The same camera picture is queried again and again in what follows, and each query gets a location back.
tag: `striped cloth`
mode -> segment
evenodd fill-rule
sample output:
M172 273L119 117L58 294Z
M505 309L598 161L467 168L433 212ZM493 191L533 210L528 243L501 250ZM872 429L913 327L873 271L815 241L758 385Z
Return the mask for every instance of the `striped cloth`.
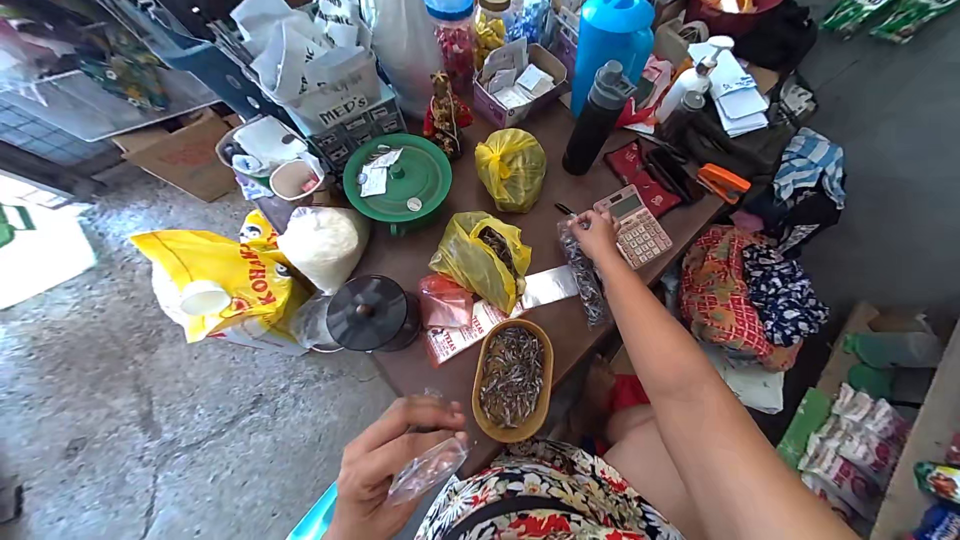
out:
M843 209L847 193L843 179L843 148L809 128L800 128L783 150L780 170L774 177L774 193L786 201L798 187L813 187L823 180L824 191Z

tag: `doll figure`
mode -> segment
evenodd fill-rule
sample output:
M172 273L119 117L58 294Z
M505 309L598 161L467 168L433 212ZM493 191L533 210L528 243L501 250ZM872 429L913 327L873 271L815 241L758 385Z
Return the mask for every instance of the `doll figure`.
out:
M423 136L433 141L444 151L449 160L463 154L460 128L473 123L470 109L450 89L450 78L443 71L430 76L433 96L423 119Z

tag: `orange stapler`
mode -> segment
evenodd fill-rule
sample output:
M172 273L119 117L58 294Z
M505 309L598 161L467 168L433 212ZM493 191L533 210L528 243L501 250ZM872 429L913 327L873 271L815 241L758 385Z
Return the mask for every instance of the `orange stapler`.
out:
M697 171L697 182L731 205L750 189L749 182L713 163L700 167Z

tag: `black water bottle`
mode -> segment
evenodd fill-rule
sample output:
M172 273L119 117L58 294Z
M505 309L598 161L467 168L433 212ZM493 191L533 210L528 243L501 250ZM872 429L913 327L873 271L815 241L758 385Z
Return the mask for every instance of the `black water bottle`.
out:
M623 76L623 65L616 60L608 61L597 70L593 86L584 103L573 134L566 144L564 169L577 176L587 174L596 160L607 137L616 125L623 106L634 95L634 86Z

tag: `brown table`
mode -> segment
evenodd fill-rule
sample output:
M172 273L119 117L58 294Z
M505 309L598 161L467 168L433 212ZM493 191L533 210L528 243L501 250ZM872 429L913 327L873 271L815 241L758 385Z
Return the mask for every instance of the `brown table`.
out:
M450 216L459 211L484 210L522 230L523 243L533 248L527 275L566 264L557 239L557 222L563 216L554 203L563 203L574 211L583 211L593 203L614 193L621 186L610 168L598 158L582 177L569 175L561 166L567 139L573 129L573 116L561 103L555 102L521 122L520 127L533 134L547 156L547 172L540 199L526 214L499 212L493 198L477 178L472 149L487 139L494 127L478 118L466 129L467 150L453 162L453 186L444 201L441 215L430 228L397 238L390 236L384 224L374 227L370 244L353 275L382 274L395 280L406 290L416 290L417 281L430 273L427 263L437 249ZM607 141L603 153L636 138L626 130L617 130ZM709 195L687 207L670 210L660 223L673 240L673 247L663 256L638 270L646 282L660 277L665 268L695 240L723 207L723 202ZM554 350L554 387L571 369L585 358L593 344L613 326L590 331L587 317L578 297L547 306L536 307L523 315L549 335ZM467 462L460 470L461 478L471 476L496 457L501 445L477 427L470 407L473 377L480 344L451 358L440 367L433 367L420 341L395 353L373 353L373 359L384 379L399 396L421 394L426 387L440 390L444 397L464 404L468 418L467 431L476 441Z

